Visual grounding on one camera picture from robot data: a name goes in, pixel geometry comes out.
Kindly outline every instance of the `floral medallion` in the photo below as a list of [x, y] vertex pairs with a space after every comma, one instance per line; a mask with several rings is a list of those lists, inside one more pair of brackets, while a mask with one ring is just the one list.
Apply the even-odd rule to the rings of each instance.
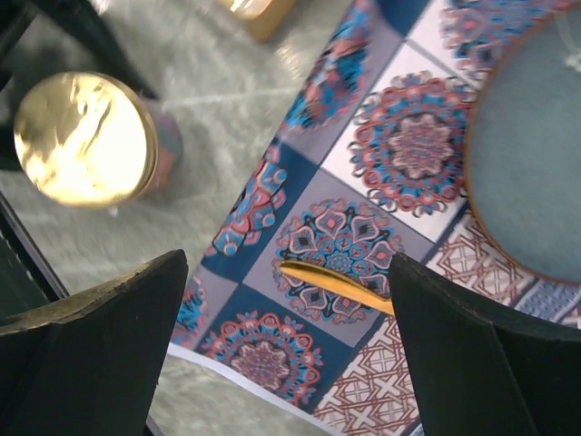
[[191, 340], [200, 334], [208, 311], [206, 291], [198, 277], [193, 276], [185, 288], [182, 305], [178, 311], [176, 328], [173, 331], [172, 342], [187, 346]]
[[372, 17], [370, 0], [356, 0], [287, 113], [283, 130], [320, 127], [357, 100], [369, 58]]
[[287, 171], [279, 167], [281, 149], [271, 145], [252, 173], [206, 256], [233, 256], [241, 246], [254, 245], [276, 222], [276, 211], [286, 201], [282, 185]]
[[367, 203], [345, 200], [313, 204], [281, 229], [276, 243], [280, 248], [272, 262], [274, 279], [290, 299], [290, 307], [306, 318], [335, 324], [365, 320], [372, 309], [282, 274], [281, 260], [314, 263], [389, 295], [391, 257], [403, 252], [401, 238], [387, 216]]
[[474, 79], [493, 68], [527, 29], [576, 0], [448, 0], [441, 33], [458, 68]]
[[323, 365], [320, 349], [290, 317], [239, 314], [202, 344], [205, 355], [299, 407], [309, 404]]
[[395, 77], [357, 113], [353, 176], [389, 212], [445, 212], [463, 190], [462, 142], [474, 91], [429, 72]]

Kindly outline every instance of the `gray table surface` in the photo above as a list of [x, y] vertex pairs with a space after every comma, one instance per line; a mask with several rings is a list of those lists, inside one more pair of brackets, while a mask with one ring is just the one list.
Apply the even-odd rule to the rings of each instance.
[[[177, 116], [186, 150], [163, 193], [123, 207], [116, 218], [58, 206], [22, 174], [0, 173], [0, 189], [71, 293], [175, 248], [196, 266], [350, 2], [300, 0], [277, 35], [260, 45], [213, 0], [94, 1]], [[94, 68], [90, 56], [42, 18], [9, 64], [19, 82], [4, 93], [0, 118], [43, 76]], [[166, 436], [322, 434], [173, 357], [164, 364], [152, 416]]]

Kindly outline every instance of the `round blue plate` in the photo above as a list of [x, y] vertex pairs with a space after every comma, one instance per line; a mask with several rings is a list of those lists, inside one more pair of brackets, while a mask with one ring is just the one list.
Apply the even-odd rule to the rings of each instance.
[[468, 128], [465, 173], [479, 223], [508, 258], [581, 283], [581, 73], [566, 66], [563, 25], [581, 47], [574, 7], [534, 29], [490, 76]]

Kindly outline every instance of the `jar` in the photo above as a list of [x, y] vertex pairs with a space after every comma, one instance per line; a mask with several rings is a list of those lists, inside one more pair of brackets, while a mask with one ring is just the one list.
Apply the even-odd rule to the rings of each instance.
[[160, 189], [183, 154], [171, 114], [96, 73], [37, 84], [16, 114], [15, 146], [39, 191], [80, 207], [111, 208]]

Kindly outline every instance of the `jar lid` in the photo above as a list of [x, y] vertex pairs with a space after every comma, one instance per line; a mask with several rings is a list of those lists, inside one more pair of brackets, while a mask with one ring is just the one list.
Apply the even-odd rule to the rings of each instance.
[[127, 91], [99, 74], [63, 73], [26, 95], [15, 117], [16, 153], [42, 193], [65, 205], [106, 207], [143, 187], [151, 136]]

